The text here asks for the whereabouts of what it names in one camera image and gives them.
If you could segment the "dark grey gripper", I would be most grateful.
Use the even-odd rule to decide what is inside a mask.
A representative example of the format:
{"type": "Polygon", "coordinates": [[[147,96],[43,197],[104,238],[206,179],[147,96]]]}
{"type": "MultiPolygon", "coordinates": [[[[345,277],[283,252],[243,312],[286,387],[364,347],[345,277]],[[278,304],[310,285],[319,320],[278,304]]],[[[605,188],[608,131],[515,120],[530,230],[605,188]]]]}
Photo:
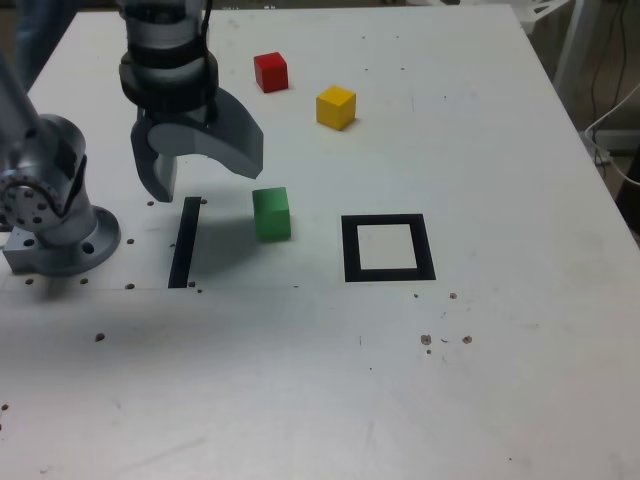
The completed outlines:
{"type": "Polygon", "coordinates": [[[203,155],[218,161],[232,173],[256,179],[263,170],[264,135],[248,110],[230,93],[219,88],[210,106],[166,112],[137,103],[131,129],[131,145],[142,185],[158,202],[173,201],[177,159],[203,155]]]}

